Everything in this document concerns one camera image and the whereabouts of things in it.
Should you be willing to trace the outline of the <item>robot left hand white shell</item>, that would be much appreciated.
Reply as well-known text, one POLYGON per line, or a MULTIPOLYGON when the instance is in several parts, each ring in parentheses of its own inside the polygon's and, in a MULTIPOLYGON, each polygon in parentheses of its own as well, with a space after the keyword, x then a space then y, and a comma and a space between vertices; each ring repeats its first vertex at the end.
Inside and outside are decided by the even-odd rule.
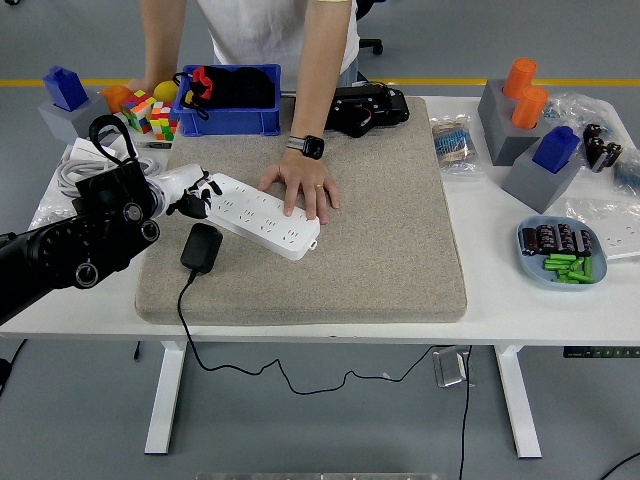
POLYGON ((155 185, 157 211, 166 215, 178 212, 189 218, 205 219, 213 198, 222 195, 213 176, 197 164, 169 170, 149 183, 155 185))

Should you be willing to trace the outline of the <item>person's left hand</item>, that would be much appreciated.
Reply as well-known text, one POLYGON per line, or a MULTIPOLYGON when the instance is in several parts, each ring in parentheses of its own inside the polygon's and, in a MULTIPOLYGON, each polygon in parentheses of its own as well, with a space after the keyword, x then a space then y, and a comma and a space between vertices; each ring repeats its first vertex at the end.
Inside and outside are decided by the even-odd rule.
POLYGON ((290 217, 299 193, 309 220, 318 219, 321 225, 329 221, 329 208, 340 207, 339 189, 322 160, 304 157, 301 152, 287 148, 282 157, 270 165, 259 179, 258 189, 268 190, 274 182, 285 186, 283 213, 290 217))

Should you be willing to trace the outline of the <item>person's right hand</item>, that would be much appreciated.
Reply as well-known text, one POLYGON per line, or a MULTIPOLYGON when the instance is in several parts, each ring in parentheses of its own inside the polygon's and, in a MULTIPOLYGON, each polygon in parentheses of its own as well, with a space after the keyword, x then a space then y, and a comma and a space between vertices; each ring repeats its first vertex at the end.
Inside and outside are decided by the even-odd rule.
POLYGON ((129 80, 125 84, 125 87, 128 88, 131 92, 142 90, 146 93, 152 94, 159 85, 162 85, 166 82, 174 84, 172 79, 136 78, 129 80))

